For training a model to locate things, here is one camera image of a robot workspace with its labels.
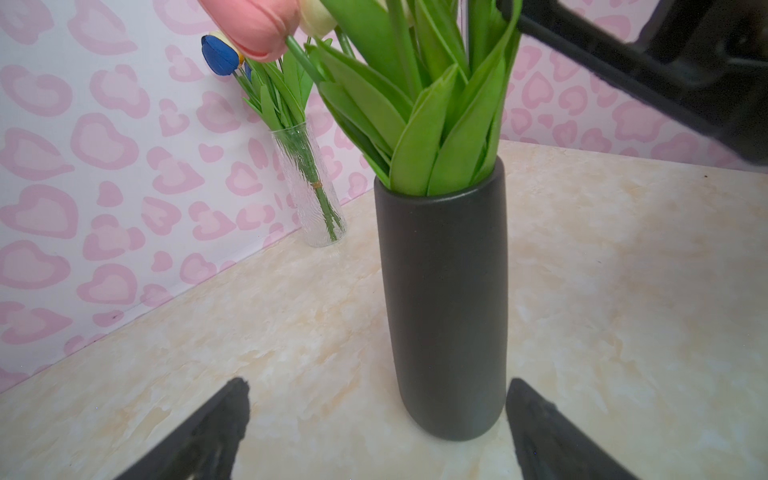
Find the pink heart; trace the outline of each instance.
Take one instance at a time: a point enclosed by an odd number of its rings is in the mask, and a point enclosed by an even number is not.
[[[94,73],[91,94],[102,107],[122,110],[131,118],[143,118],[149,113],[149,95],[139,86],[136,72],[129,65],[118,65],[114,72]]]
[[[113,326],[120,322],[125,315],[120,310],[112,310],[106,313],[96,313],[93,316],[94,323],[101,328]]]
[[[173,158],[162,147],[147,152],[147,163],[152,170],[160,172],[152,182],[152,187],[161,194],[182,194],[205,183],[205,179],[187,162]]]
[[[169,270],[174,265],[174,259],[170,257],[168,252],[155,252],[154,263],[152,263],[153,272],[164,272]]]
[[[581,149],[586,151],[599,151],[604,154],[611,151],[613,144],[603,136],[599,128],[590,128],[581,136]]]
[[[578,134],[578,125],[573,120],[569,120],[564,124],[555,125],[552,129],[552,137],[554,142],[560,147],[568,147],[576,141],[576,135]]]
[[[538,116],[538,123],[544,125],[546,128],[552,128],[554,123],[554,115],[543,114]]]
[[[679,133],[671,140],[660,143],[650,149],[650,157],[656,160],[666,160],[691,164],[699,150],[699,141],[687,132]]]
[[[566,81],[576,75],[579,70],[578,64],[558,51],[552,51],[549,55],[549,61],[554,65],[554,81]]]
[[[206,144],[197,145],[197,151],[200,152],[200,158],[207,164],[218,162],[224,156],[224,149],[218,145],[209,147]]]
[[[28,378],[29,375],[26,373],[10,373],[0,369],[0,393],[24,382]]]
[[[275,173],[277,173],[277,180],[285,181],[286,176],[283,173],[283,164],[280,163],[280,155],[277,153],[277,151],[274,151],[272,153],[272,168],[275,169]]]
[[[129,250],[144,246],[144,234],[136,227],[124,229],[111,215],[99,215],[91,221],[93,233],[85,237],[83,257],[86,260],[109,260]]]
[[[58,188],[37,184],[22,190],[18,204],[0,208],[0,220],[20,232],[72,238],[78,232],[78,207]]]
[[[248,197],[260,192],[264,186],[259,183],[256,172],[242,162],[232,164],[230,176],[224,181],[227,188],[235,195]]]
[[[0,335],[8,345],[24,345],[61,332],[72,319],[44,308],[27,310],[19,302],[0,302],[0,325],[10,325]]]
[[[668,120],[653,108],[636,100],[625,101],[616,107],[613,118],[616,121],[614,136],[617,140],[638,140],[646,143],[659,137],[661,125]]]
[[[141,302],[152,308],[157,308],[164,303],[168,303],[174,299],[164,286],[150,283],[144,287],[144,293],[141,295]]]
[[[141,219],[155,235],[168,235],[173,226],[181,221],[181,210],[164,200],[144,197]]]
[[[368,165],[368,161],[366,160],[366,158],[364,156],[360,155],[359,162],[360,162],[360,167],[363,170],[370,170],[371,169],[371,166]]]
[[[220,211],[211,210],[204,202],[190,205],[189,214],[197,226],[192,230],[192,236],[198,240],[215,240],[235,230],[236,225]]]
[[[336,133],[333,134],[333,144],[338,148],[344,148],[346,150],[354,150],[355,148],[355,144],[347,138],[344,131],[339,127],[336,127]]]
[[[35,290],[61,282],[69,272],[69,262],[64,257],[46,255],[29,240],[0,249],[0,285]]]
[[[541,49],[532,45],[525,45],[518,50],[515,66],[512,69],[512,77],[522,80],[525,75],[541,60]]]
[[[261,247],[267,248],[271,245],[274,245],[275,242],[285,237],[288,233],[290,232],[285,231],[282,223],[273,223],[270,225],[270,233],[264,239],[264,243],[262,243]]]
[[[340,161],[334,160],[336,154],[333,153],[333,149],[331,147],[321,147],[320,156],[323,157],[323,163],[326,166],[326,170],[328,170],[328,178],[330,180],[338,178],[344,166]]]
[[[587,102],[587,89],[581,85],[575,85],[566,88],[563,93],[560,94],[558,104],[561,108],[567,108],[568,114],[580,115],[587,109]]]
[[[333,127],[333,116],[327,111],[317,111],[312,114],[307,113],[307,123],[316,137],[322,137]]]
[[[172,100],[160,100],[160,112],[160,133],[164,137],[178,135],[190,126],[190,118],[180,114]]]
[[[185,283],[198,285],[216,275],[216,265],[205,261],[199,253],[192,253],[181,262],[179,277]]]
[[[5,93],[26,111],[41,117],[61,115],[72,105],[72,87],[54,75],[35,76],[21,65],[0,70]]]
[[[176,45],[168,45],[165,48],[165,58],[172,64],[168,68],[168,74],[175,81],[189,82],[205,78],[194,60],[181,53],[181,49]]]
[[[216,30],[216,25],[197,2],[189,0],[153,0],[157,17],[178,35],[202,35]]]
[[[85,114],[78,119],[70,140],[72,151],[86,164],[120,170],[139,158],[139,147],[121,135],[104,114]]]
[[[512,110],[509,112],[509,117],[512,123],[512,130],[514,130],[518,135],[523,134],[527,129],[531,127],[531,125],[533,125],[533,117],[531,116],[531,112],[525,110],[524,108],[512,108]]]
[[[598,107],[610,107],[619,97],[618,90],[594,75],[590,75],[589,86],[594,93],[598,94]]]
[[[32,45],[42,32],[53,28],[53,17],[42,0],[4,0],[0,28],[18,43]]]
[[[259,170],[270,166],[270,158],[266,155],[264,146],[255,138],[248,140],[248,154],[253,161],[253,165]]]
[[[349,174],[348,180],[349,190],[347,191],[347,194],[349,195],[350,200],[357,198],[368,191],[368,179],[360,172],[352,172]]]
[[[5,148],[0,150],[0,164],[26,180],[40,181],[74,171],[61,153],[43,137],[21,128],[5,131]]]
[[[79,352],[86,346],[91,345],[93,342],[96,342],[98,340],[103,339],[106,337],[103,333],[99,333],[97,335],[92,336],[89,339],[85,339],[81,335],[73,336],[67,342],[64,344],[64,354],[66,356],[70,356],[72,353]]]
[[[131,269],[107,263],[94,271],[93,279],[78,287],[81,300],[90,303],[131,305],[136,298],[136,276]]]
[[[541,72],[536,72],[523,87],[523,105],[528,109],[537,108],[541,104],[548,104],[554,97],[554,89],[549,80],[544,78]]]
[[[275,220],[275,209],[269,205],[249,204],[237,213],[237,228],[241,230],[254,230],[261,223],[270,223]]]
[[[98,199],[96,204],[99,207],[116,207],[123,203],[123,193],[120,188],[110,181],[101,182],[98,186]]]
[[[74,0],[75,17],[67,23],[75,40],[99,55],[120,55],[138,47],[125,33],[125,25],[99,0]]]
[[[632,22],[624,15],[608,15],[596,18],[594,24],[622,41],[626,41],[632,31]]]
[[[203,93],[203,105],[197,109],[197,120],[216,134],[226,134],[240,128],[235,110],[224,97],[215,91]]]

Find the green leaf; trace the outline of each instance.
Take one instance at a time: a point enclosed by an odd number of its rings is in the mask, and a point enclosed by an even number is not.
[[[371,142],[381,147],[388,157],[392,156],[392,149],[341,85],[324,81],[317,89],[326,101],[358,127]]]
[[[286,105],[287,110],[290,111],[290,113],[293,116],[293,119],[296,120],[299,124],[304,123],[306,121],[306,118],[304,117],[304,110],[299,106],[299,102],[296,100],[296,98],[291,93],[290,89],[288,88],[288,85],[286,85],[286,82],[283,79],[283,72],[279,70],[277,65],[274,63],[266,63],[264,64],[264,69],[266,70],[266,73],[270,76],[270,80],[275,85],[275,88],[280,93],[281,102]]]
[[[389,14],[376,0],[321,0],[373,70],[403,91],[405,72],[399,67]]]
[[[352,143],[354,143],[355,146],[358,147],[360,151],[362,151],[363,156],[371,165],[373,171],[376,172],[376,175],[379,176],[379,179],[381,179],[382,183],[385,184],[387,188],[389,188],[389,163],[384,160],[376,146],[358,127],[356,127],[347,117],[337,111],[333,105],[325,98],[323,101],[326,102],[328,111],[333,116],[333,119],[336,120],[336,123],[339,125],[339,127],[341,127],[344,134],[346,134],[347,138],[349,138]]]
[[[520,2],[515,3],[515,8],[517,8],[517,5],[520,5]],[[491,53],[480,64],[480,67],[474,72],[472,78],[469,79],[469,83],[467,84],[464,91],[461,93],[458,99],[451,104],[448,117],[445,119],[446,133],[453,129],[454,125],[456,125],[456,122],[464,114],[469,105],[475,101],[475,98],[480,94],[480,90],[483,88],[483,85],[485,85],[485,83],[488,81],[488,77],[491,76],[496,67],[499,64],[503,64],[505,66],[505,70],[510,67],[510,65],[505,63],[505,52],[515,31],[515,24],[510,22],[509,25],[507,25],[507,29],[502,35],[502,38],[498,41],[493,50],[491,50]]]
[[[328,45],[321,45],[320,51],[322,52],[321,58],[326,67],[330,70],[332,77],[338,71],[354,71],[365,82],[371,84],[371,86],[383,94],[389,103],[391,103],[397,109],[403,120],[408,120],[408,118],[410,118],[411,110],[413,109],[413,102],[410,98],[408,98],[408,95],[397,88],[391,81],[387,79],[387,77],[380,74],[376,70],[373,70],[361,61],[348,57],[342,52],[336,50],[335,48],[331,48]],[[344,65],[347,68],[339,70],[337,68],[339,64]]]
[[[496,10],[495,0],[468,0],[469,63],[473,72],[477,71],[492,48],[488,45],[492,9]]]
[[[488,175],[493,172],[493,167],[496,164],[496,154],[498,153],[498,141],[501,137],[502,133],[502,116],[504,114],[504,98],[507,96],[507,89],[509,88],[509,74],[512,70],[512,65],[515,63],[515,57],[518,53],[518,48],[520,47],[520,31],[515,31],[514,34],[512,34],[512,40],[510,41],[510,46],[508,48],[507,56],[507,70],[505,73],[504,78],[507,80],[507,82],[504,85],[504,88],[502,89],[502,101],[498,106],[498,111],[496,112],[496,115],[494,116],[493,122],[491,123],[491,130],[488,133],[488,143],[486,144],[486,152],[485,152],[485,158],[482,159],[481,163],[478,164],[478,170],[475,172],[475,177],[472,179],[472,184],[477,184],[480,181],[483,181]]]
[[[366,81],[356,70],[325,50],[321,52],[333,77],[357,103],[360,110],[384,138],[389,149],[393,151],[406,127],[405,118],[407,116],[398,112],[387,97]]]
[[[389,179],[393,191],[426,195],[457,72],[458,65],[450,67],[416,100],[411,120],[392,156]]]
[[[457,64],[460,78],[467,82],[469,64],[464,53],[462,34],[438,0],[415,0],[416,34],[419,36],[422,60],[432,79],[440,78],[451,65]]]
[[[416,53],[411,43],[411,33],[406,14],[402,10],[400,0],[387,0],[389,21],[392,23],[392,32],[395,35],[395,48],[400,59],[400,68],[406,77],[408,92],[414,100],[421,93],[422,79],[419,76],[419,66],[416,64]]]
[[[475,168],[488,138],[488,127],[498,111],[506,67],[496,68],[475,100],[445,139],[432,169],[428,195],[449,194],[466,188],[475,176]]]
[[[283,130],[285,126],[280,123],[275,112],[275,104],[272,102],[269,88],[266,85],[261,86],[261,119],[271,131]]]
[[[283,79],[286,82],[286,86],[296,99],[296,102],[301,102],[301,85],[299,83],[299,73],[304,71],[299,66],[299,62],[296,57],[293,56],[293,52],[290,50],[283,55]]]

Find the artificial flower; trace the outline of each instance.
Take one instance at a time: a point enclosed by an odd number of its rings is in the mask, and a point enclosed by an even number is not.
[[[232,41],[256,61],[275,61],[287,51],[286,38],[299,27],[299,0],[200,0]]]
[[[215,35],[215,33],[203,35],[200,39],[200,43],[203,44],[203,58],[215,74],[226,77],[240,67],[243,56],[231,43],[225,41],[226,37]]]

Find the wall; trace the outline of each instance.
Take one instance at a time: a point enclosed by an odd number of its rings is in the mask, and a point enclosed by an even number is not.
[[[655,2],[571,0],[637,35]],[[195,0],[0,2],[0,392],[296,228],[268,133],[212,75]],[[504,137],[748,168],[525,39]],[[373,174],[317,96],[336,191]]]

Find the clear glass vase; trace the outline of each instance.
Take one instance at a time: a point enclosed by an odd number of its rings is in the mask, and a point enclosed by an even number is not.
[[[325,247],[341,240],[346,233],[346,220],[312,128],[304,122],[274,131],[272,138],[299,210],[304,240],[312,247]]]

